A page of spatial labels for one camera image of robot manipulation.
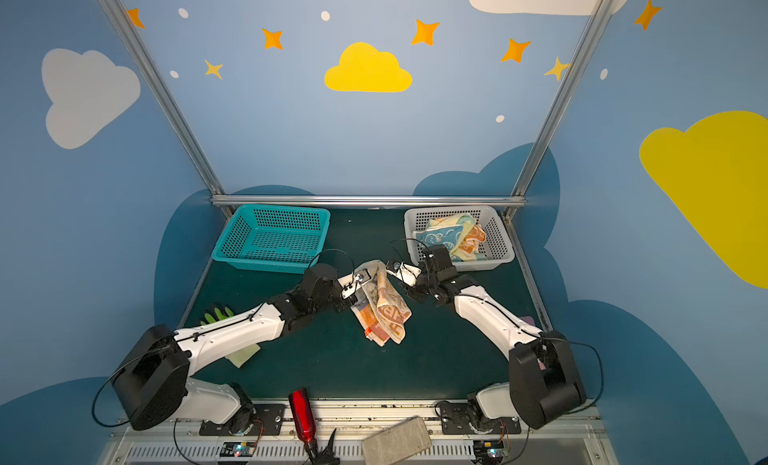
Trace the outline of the blue bunny pattern towel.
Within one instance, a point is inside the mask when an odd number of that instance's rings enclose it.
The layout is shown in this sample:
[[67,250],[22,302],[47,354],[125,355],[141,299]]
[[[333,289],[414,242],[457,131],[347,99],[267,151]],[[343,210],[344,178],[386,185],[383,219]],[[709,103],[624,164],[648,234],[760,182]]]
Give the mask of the blue bunny pattern towel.
[[448,250],[452,261],[460,261],[455,252],[468,232],[469,228],[465,225],[438,226],[423,231],[415,231],[413,238],[428,247],[442,245]]

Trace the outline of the cream RABBIT lettered towel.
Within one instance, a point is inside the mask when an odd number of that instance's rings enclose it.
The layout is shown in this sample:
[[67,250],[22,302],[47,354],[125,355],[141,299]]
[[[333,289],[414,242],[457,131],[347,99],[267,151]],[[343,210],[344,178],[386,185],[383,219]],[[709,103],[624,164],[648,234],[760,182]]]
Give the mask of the cream RABBIT lettered towel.
[[380,347],[392,341],[400,344],[406,337],[405,324],[412,311],[389,281],[386,265],[380,260],[363,263],[354,272],[367,270],[372,280],[352,297],[349,307],[363,328],[366,338]]

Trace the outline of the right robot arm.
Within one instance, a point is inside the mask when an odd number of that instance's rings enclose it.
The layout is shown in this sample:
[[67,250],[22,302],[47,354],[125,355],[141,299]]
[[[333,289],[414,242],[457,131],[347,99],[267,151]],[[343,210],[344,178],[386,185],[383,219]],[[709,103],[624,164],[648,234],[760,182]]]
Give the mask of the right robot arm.
[[459,273],[445,247],[427,247],[424,252],[419,265],[392,262],[387,272],[401,281],[411,298],[431,297],[439,305],[451,305],[508,362],[507,382],[488,386],[469,399],[476,423],[516,417],[539,429],[586,404],[572,342],[556,330],[543,331],[514,315],[473,277]]

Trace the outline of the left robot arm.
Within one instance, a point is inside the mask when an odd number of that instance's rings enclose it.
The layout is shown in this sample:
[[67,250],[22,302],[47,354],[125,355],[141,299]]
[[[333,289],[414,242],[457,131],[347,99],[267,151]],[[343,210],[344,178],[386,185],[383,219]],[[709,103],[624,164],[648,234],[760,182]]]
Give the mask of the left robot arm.
[[370,280],[367,272],[339,276],[328,264],[305,270],[292,290],[212,324],[172,331],[148,329],[109,382],[135,431],[172,419],[201,420],[229,435],[246,435],[257,422],[253,401],[237,384],[195,379],[208,365],[250,346],[276,340],[327,308],[342,311]]

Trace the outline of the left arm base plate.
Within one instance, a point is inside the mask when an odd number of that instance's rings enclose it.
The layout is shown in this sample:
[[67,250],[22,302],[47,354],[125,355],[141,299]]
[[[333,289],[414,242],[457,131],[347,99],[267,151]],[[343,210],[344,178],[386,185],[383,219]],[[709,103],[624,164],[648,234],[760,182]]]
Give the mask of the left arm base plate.
[[282,403],[252,403],[238,410],[223,424],[204,421],[201,436],[277,436],[285,416]]

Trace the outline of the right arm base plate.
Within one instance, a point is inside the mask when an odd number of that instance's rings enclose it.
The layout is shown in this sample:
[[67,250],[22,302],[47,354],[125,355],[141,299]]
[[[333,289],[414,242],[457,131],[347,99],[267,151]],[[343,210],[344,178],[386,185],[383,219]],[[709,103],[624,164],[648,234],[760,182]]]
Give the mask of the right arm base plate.
[[486,417],[474,402],[440,401],[435,407],[444,435],[519,435],[522,428],[517,417]]

